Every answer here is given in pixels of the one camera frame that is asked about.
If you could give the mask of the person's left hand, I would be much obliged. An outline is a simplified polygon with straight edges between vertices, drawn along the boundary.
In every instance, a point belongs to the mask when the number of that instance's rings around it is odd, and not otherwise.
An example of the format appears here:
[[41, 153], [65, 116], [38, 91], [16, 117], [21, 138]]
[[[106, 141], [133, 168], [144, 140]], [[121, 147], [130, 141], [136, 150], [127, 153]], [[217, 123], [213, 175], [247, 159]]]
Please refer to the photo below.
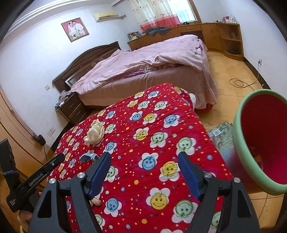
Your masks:
[[18, 222], [20, 224], [21, 231], [20, 232], [28, 232], [30, 221], [32, 219], [33, 213], [21, 210], [17, 215]]

